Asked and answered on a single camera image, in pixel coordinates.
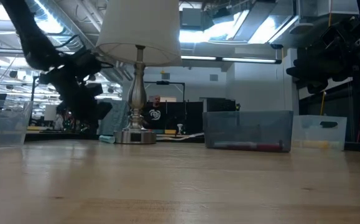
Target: lamp base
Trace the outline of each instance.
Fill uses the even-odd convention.
[[[116,131],[116,143],[119,144],[155,144],[156,133],[152,131]]]

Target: printed logo on shirt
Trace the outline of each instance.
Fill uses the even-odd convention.
[[[152,120],[154,121],[158,121],[160,119],[160,111],[156,111],[152,109],[149,111],[149,115],[152,117]]]

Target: silver lamp stand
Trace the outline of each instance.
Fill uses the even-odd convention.
[[[147,102],[147,93],[144,87],[144,46],[136,45],[137,62],[134,65],[135,78],[131,83],[127,103],[131,108],[129,116],[129,125],[122,131],[115,132],[116,143],[119,144],[155,144],[156,134],[146,130],[142,126],[144,118],[142,117],[142,108]]]

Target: skylight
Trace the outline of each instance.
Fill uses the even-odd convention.
[[[39,0],[34,0],[40,8],[44,10],[44,13],[47,15],[47,20],[38,21],[36,20],[37,25],[44,32],[58,34],[63,31],[63,27],[57,22],[57,20],[48,12],[48,10],[40,3]],[[0,21],[10,21],[6,10],[2,5],[0,5]]]

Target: white lampshade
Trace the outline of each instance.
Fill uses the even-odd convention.
[[[134,63],[145,46],[147,66],[181,61],[178,0],[109,1],[97,49],[111,60]]]

